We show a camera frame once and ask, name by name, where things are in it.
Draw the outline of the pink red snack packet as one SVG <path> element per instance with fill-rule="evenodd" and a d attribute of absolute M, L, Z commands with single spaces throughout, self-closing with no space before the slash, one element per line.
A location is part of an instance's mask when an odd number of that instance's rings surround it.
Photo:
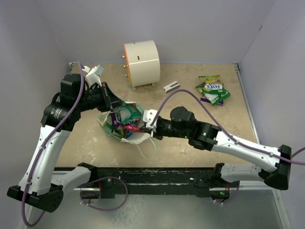
<path fill-rule="evenodd" d="M 130 133 L 141 133 L 142 132 L 142 129 L 138 126 L 124 125 L 123 128 L 125 130 L 128 130 Z"/>

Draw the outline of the green paper bag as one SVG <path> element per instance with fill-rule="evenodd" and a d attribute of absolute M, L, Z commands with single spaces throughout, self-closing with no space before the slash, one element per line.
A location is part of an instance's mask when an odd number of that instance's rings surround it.
<path fill-rule="evenodd" d="M 157 150 L 156 144 L 150 135 L 148 133 L 130 133 L 128 130 L 123 128 L 124 125 L 143 127 L 144 123 L 142 121 L 142 115 L 144 110 L 138 102 L 130 100 L 124 101 L 125 106 L 122 106 L 114 111 L 111 110 L 102 113 L 97 118 L 97 122 L 108 136 L 116 139 L 120 143 L 137 146 L 141 156 L 148 160 L 148 158 L 144 156 L 143 152 L 141 151 L 139 144 L 146 140 L 150 140 L 154 150 Z"/>

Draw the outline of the purple snack packet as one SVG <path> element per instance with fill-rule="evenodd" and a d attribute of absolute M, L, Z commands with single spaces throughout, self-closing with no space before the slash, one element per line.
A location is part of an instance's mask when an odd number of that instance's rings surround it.
<path fill-rule="evenodd" d="M 209 100 L 208 98 L 206 98 L 205 96 L 202 96 L 202 97 L 200 98 L 200 100 L 201 100 L 202 102 L 206 102 L 206 103 L 210 103 L 210 104 L 211 104 L 210 100 Z M 218 102 L 218 103 L 216 103 L 216 104 L 213 104 L 213 105 L 223 106 L 223 105 L 224 105 L 224 101 L 220 101 L 220 102 Z"/>

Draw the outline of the yellow green snack packet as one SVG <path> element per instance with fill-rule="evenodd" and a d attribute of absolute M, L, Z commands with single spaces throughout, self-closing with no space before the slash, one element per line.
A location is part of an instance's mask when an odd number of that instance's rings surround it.
<path fill-rule="evenodd" d="M 229 98 L 231 96 L 231 94 L 227 90 L 222 89 L 222 90 L 220 90 L 220 92 L 217 90 L 206 92 L 206 93 L 204 93 L 203 96 L 208 98 L 211 102 L 211 105 L 213 106 L 213 104 L 226 100 L 227 98 Z"/>

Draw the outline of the green Fox's candy packet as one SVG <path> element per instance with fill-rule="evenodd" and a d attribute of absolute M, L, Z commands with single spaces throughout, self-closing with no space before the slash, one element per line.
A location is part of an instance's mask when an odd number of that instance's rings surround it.
<path fill-rule="evenodd" d="M 196 90 L 202 94 L 221 94 L 224 93 L 224 84 L 221 81 L 220 75 L 198 76 L 201 84 L 196 86 Z"/>

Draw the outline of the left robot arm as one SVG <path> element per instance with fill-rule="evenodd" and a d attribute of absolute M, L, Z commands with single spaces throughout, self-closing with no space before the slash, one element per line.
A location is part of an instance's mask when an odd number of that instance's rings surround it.
<path fill-rule="evenodd" d="M 89 86 L 80 74 L 64 76 L 56 93 L 43 112 L 40 137 L 30 165 L 18 185 L 8 189 L 7 196 L 46 212 L 54 212 L 64 195 L 83 184 L 93 187 L 98 182 L 98 169 L 87 163 L 78 164 L 63 179 L 52 178 L 58 157 L 81 113 L 97 109 L 113 111 L 125 105 L 106 82 Z"/>

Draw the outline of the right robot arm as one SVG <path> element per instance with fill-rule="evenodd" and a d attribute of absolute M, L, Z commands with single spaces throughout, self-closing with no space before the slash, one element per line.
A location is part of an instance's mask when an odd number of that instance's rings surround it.
<path fill-rule="evenodd" d="M 247 164 L 215 166 L 212 182 L 218 187 L 242 180 L 261 181 L 278 190 L 289 187 L 291 164 L 288 160 L 292 154 L 289 146 L 264 146 L 225 133 L 218 126 L 196 120 L 194 113 L 183 106 L 174 108 L 169 120 L 158 116 L 156 110 L 144 110 L 142 120 L 152 137 L 185 138 L 196 149 L 225 153 L 247 161 Z"/>

